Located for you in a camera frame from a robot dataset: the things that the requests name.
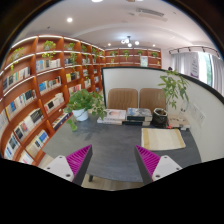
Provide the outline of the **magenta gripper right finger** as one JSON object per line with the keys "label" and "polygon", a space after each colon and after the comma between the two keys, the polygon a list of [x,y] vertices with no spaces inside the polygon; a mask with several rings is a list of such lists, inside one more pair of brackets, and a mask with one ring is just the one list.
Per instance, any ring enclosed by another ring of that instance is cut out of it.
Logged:
{"label": "magenta gripper right finger", "polygon": [[159,156],[139,145],[135,146],[134,154],[145,185],[182,169],[168,155]]}

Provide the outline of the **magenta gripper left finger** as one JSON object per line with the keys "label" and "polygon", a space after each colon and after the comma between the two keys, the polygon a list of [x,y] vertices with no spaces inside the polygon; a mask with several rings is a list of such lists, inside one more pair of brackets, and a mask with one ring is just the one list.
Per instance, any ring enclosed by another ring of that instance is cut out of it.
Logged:
{"label": "magenta gripper left finger", "polygon": [[45,170],[80,186],[92,154],[92,146],[85,146],[68,156],[57,156],[45,167]]}

